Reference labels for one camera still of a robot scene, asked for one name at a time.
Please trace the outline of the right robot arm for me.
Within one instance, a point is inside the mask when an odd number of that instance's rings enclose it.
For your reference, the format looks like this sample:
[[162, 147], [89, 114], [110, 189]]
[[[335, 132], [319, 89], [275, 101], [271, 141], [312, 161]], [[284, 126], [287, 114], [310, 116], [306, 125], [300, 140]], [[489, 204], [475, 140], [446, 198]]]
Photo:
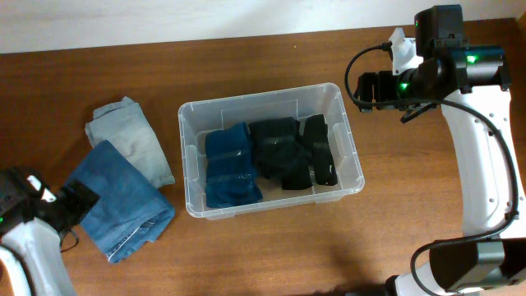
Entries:
[[428, 261], [390, 277], [375, 295], [469, 295], [525, 280], [525, 193], [510, 130], [510, 72], [503, 48], [472, 45], [460, 5], [414, 18], [380, 45], [389, 71], [366, 72], [348, 96], [363, 112], [397, 109], [402, 121], [440, 109], [463, 195], [463, 234], [420, 247]]

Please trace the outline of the blue jeans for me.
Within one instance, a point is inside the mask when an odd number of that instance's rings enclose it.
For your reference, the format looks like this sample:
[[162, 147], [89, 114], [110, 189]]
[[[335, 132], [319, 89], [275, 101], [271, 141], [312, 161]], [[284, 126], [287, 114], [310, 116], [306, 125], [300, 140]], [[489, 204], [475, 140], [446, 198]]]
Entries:
[[109, 141], [81, 161], [67, 179], [73, 181], [99, 196], [80, 225], [110, 263], [155, 242], [175, 216], [168, 200]]

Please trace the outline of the black garment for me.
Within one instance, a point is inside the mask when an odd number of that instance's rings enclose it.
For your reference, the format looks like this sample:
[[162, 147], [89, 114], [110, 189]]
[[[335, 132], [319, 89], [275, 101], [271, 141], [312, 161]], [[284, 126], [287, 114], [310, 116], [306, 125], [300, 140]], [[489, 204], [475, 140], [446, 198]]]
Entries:
[[302, 126], [302, 134], [298, 139], [302, 155], [293, 165], [292, 172], [282, 179], [282, 188], [305, 190], [314, 184], [336, 185], [338, 177], [324, 115], [313, 115], [307, 118]]

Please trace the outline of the light grey jeans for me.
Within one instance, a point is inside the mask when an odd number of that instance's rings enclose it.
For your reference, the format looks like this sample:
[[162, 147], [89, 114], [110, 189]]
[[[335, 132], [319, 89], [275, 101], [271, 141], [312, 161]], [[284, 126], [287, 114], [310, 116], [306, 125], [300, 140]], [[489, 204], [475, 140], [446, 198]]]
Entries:
[[159, 140], [141, 106], [129, 97], [93, 112], [85, 125], [92, 146], [109, 141], [156, 188], [175, 183]]

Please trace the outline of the dark navy garment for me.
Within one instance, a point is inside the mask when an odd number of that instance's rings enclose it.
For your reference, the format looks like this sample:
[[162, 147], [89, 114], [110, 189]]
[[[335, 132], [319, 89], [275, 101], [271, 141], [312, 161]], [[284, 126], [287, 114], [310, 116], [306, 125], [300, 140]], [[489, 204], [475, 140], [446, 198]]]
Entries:
[[307, 169], [311, 153], [299, 141], [299, 121], [293, 117], [248, 124], [253, 162], [264, 178], [283, 179]]

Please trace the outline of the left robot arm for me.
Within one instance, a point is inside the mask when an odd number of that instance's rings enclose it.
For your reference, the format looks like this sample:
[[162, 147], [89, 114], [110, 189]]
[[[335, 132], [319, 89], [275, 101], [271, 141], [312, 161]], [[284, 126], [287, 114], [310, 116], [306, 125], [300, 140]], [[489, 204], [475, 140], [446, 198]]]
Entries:
[[1, 263], [15, 295], [74, 295], [62, 241], [99, 200], [73, 180], [51, 192], [34, 170], [1, 171]]

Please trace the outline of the blue garment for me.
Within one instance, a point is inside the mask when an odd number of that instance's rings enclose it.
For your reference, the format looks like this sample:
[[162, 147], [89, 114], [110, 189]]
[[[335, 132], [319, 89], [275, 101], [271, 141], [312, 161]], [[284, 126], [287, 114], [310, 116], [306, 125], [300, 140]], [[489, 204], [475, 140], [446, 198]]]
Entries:
[[209, 133], [205, 137], [205, 156], [207, 207], [245, 206], [262, 199], [245, 122]]

